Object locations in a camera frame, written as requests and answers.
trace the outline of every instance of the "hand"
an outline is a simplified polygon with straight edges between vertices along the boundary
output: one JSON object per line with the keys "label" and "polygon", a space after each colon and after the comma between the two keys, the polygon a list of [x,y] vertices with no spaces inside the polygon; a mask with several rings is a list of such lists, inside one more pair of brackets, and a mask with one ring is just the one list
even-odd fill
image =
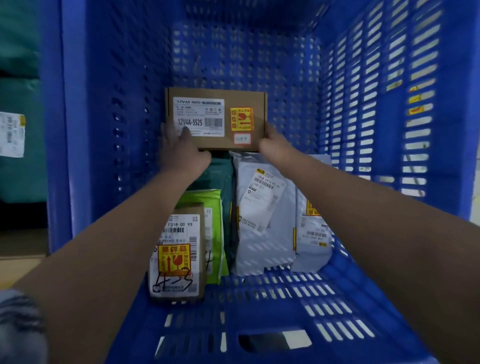
{"label": "hand", "polygon": [[210,152],[199,152],[192,134],[184,127],[177,136],[173,123],[161,124],[162,149],[160,156],[161,172],[173,172],[185,176],[188,184],[195,181],[212,161]]}
{"label": "hand", "polygon": [[260,153],[289,179],[289,167],[295,163],[295,158],[301,155],[270,123],[266,125],[266,138],[260,141]]}

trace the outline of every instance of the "gray sleeve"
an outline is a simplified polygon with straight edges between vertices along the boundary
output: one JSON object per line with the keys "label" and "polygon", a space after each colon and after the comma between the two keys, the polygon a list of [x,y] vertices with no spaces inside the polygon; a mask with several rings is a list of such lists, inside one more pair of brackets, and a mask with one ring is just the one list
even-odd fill
{"label": "gray sleeve", "polygon": [[45,325],[35,303],[15,290],[0,291],[0,364],[46,364]]}

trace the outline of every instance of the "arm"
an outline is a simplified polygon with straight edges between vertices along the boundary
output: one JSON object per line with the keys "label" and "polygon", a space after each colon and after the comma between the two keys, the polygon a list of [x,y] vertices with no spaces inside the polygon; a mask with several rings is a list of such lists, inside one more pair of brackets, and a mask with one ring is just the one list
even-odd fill
{"label": "arm", "polygon": [[440,362],[477,361],[479,227],[318,162],[272,128],[260,150],[312,202]]}
{"label": "arm", "polygon": [[211,161],[188,129],[162,134],[163,172],[14,286],[44,315],[50,363],[105,360],[171,212]]}

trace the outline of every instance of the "left arm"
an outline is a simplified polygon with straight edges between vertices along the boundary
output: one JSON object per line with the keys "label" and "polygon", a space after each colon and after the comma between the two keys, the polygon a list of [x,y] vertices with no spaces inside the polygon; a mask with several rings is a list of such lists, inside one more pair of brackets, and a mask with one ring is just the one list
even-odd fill
{"label": "left arm", "polygon": [[50,363],[105,360],[171,212],[208,167],[188,129],[166,134],[163,172],[15,284],[44,315]]}

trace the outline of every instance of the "lime green package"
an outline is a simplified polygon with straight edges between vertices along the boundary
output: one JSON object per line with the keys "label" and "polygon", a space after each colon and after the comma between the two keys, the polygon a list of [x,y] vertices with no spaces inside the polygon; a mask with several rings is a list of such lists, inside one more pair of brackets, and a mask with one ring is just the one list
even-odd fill
{"label": "lime green package", "polygon": [[47,200],[47,156],[40,80],[0,78],[0,112],[25,115],[23,158],[0,156],[0,200]]}
{"label": "lime green package", "polygon": [[225,240],[225,255],[228,267],[235,262],[235,254],[230,245],[231,226],[230,213],[232,202],[235,201],[235,188],[233,187],[233,165],[230,155],[223,154],[224,158],[212,158],[212,163],[205,172],[188,188],[188,190],[221,190],[223,207],[223,232]]}
{"label": "lime green package", "polygon": [[203,203],[205,209],[205,240],[207,284],[219,284],[220,276],[228,275],[225,259],[222,200],[220,190],[187,191],[177,207],[192,203]]}
{"label": "lime green package", "polygon": [[0,1],[0,71],[38,78],[39,10],[37,0]]}

